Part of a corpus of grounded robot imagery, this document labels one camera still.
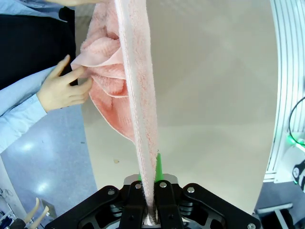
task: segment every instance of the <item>bolt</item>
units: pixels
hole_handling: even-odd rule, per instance
[[[248,229],[255,229],[256,226],[253,223],[249,223],[247,228]]]
[[[166,186],[167,186],[167,184],[165,182],[160,183],[160,187],[166,187]]]
[[[115,191],[112,190],[112,189],[110,189],[110,190],[108,191],[108,195],[113,195],[114,193],[115,193]]]
[[[188,189],[187,189],[187,192],[188,193],[193,193],[195,191],[195,189],[193,188],[193,187],[189,187]]]

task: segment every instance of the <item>green marker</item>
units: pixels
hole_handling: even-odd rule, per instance
[[[142,181],[141,174],[139,174],[138,180]],[[161,154],[157,155],[156,177],[154,181],[158,182],[159,180],[164,180],[164,176],[162,173]]]

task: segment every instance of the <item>pink towel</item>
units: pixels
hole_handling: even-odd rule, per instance
[[[136,146],[150,221],[156,223],[153,186],[157,114],[146,0],[96,4],[86,41],[72,67],[88,67],[90,97],[105,120]]]

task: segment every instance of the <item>hand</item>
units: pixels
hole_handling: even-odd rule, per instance
[[[82,4],[98,3],[105,0],[46,0],[46,1],[58,3],[63,6],[78,6]]]
[[[87,79],[82,85],[69,85],[69,83],[84,73],[84,67],[81,66],[64,76],[60,76],[69,60],[70,57],[67,55],[64,60],[60,61],[43,82],[41,89],[36,93],[46,112],[71,105],[83,104],[88,99],[89,90],[92,87],[91,78]]]

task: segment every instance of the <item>blue floor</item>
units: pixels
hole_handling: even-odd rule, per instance
[[[27,212],[39,197],[59,216],[97,191],[79,105],[49,112],[1,157]]]

